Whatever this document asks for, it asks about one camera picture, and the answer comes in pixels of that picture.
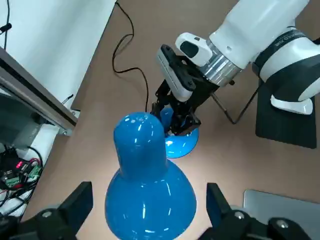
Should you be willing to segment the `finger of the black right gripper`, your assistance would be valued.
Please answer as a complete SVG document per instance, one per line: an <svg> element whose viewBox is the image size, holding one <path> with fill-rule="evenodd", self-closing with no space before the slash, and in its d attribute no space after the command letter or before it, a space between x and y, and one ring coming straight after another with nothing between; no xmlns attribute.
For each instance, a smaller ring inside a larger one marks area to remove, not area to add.
<svg viewBox="0 0 320 240"><path fill-rule="evenodd" d="M201 121L195 115L193 108L188 104L173 101L170 106L173 110L170 130L174 135L185 136L201 125Z"/></svg>
<svg viewBox="0 0 320 240"><path fill-rule="evenodd" d="M151 114L157 118L161 117L161 111L169 106L174 109L174 96L172 94L171 88L169 87L166 80L164 80L157 91L155 92L156 102L152 103Z"/></svg>

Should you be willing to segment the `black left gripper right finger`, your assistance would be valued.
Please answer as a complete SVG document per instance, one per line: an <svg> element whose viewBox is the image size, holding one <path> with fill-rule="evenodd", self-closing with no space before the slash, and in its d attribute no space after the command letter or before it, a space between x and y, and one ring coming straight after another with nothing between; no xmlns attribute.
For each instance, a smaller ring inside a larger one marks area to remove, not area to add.
<svg viewBox="0 0 320 240"><path fill-rule="evenodd" d="M310 236L296 222L272 217L263 224L243 210L233 210L217 183L206 184L206 211L211 227L199 240L309 240Z"/></svg>

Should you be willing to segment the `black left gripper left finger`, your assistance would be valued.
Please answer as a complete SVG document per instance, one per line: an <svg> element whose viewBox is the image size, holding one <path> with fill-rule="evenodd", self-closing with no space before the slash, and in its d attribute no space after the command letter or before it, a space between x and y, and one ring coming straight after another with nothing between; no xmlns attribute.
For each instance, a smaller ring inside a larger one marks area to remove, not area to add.
<svg viewBox="0 0 320 240"><path fill-rule="evenodd" d="M2 240L76 240L77 233L93 208L90 181L78 187L57 207L46 208L26 221L15 216L0 218Z"/></svg>

